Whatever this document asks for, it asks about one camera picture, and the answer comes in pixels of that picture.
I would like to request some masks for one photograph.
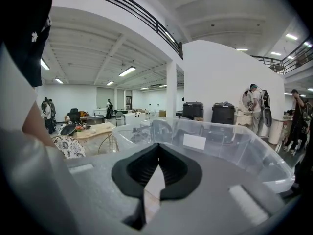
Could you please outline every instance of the white cabinet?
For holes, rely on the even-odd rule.
[[[93,115],[95,113],[96,113],[96,115],[106,116],[107,115],[107,109],[96,109],[96,110],[93,110]]]

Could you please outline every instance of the white label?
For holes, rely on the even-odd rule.
[[[84,165],[81,165],[81,166],[72,167],[72,168],[69,169],[69,171],[70,171],[71,174],[75,174],[75,173],[78,173],[78,172],[83,172],[85,170],[90,170],[92,168],[93,168],[92,164],[84,164]]]
[[[199,137],[199,136],[185,134],[183,145],[189,146],[191,148],[196,148],[199,150],[204,150],[205,140],[206,140],[205,137]]]

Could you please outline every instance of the white shirt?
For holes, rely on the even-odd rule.
[[[260,112],[261,111],[261,93],[258,90],[252,92],[252,99],[256,99],[257,104],[253,110],[253,112]]]
[[[50,119],[50,118],[51,118],[51,108],[50,108],[49,105],[47,105],[47,106],[45,107],[45,115],[46,115],[47,119]]]

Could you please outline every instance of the cardboard box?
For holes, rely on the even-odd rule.
[[[160,110],[158,116],[159,116],[159,117],[166,117],[166,111]]]
[[[203,122],[203,118],[201,118],[201,117],[195,117],[195,118],[194,118],[194,121]]]

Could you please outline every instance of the plastic storage bin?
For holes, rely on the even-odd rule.
[[[274,192],[291,188],[295,177],[285,161],[244,126],[157,118],[112,130],[120,151],[149,143],[170,143],[225,159],[257,176]]]

